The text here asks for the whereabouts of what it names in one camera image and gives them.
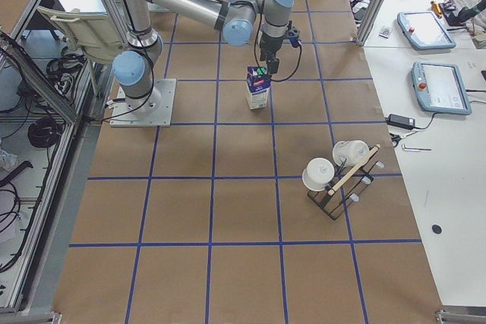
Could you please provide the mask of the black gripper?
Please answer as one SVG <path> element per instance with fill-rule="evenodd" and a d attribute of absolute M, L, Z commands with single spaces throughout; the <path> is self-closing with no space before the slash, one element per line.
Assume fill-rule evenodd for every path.
<path fill-rule="evenodd" d="M 284 40 L 289 39 L 294 48 L 298 46 L 300 30 L 288 22 L 283 26 L 275 26 L 266 22 L 259 41 L 260 60 L 266 61 L 268 74 L 276 74 L 279 70 L 279 59 L 276 53 L 281 49 Z"/>

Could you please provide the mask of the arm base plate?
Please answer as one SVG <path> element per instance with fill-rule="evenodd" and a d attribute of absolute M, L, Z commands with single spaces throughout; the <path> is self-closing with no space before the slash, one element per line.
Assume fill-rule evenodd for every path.
<path fill-rule="evenodd" d="M 175 78 L 156 79 L 155 86 L 147 102 L 144 99 L 126 98 L 122 87 L 118 88 L 118 98 L 124 102 L 114 104 L 115 118 L 109 120 L 111 127 L 169 127 L 177 80 Z"/>

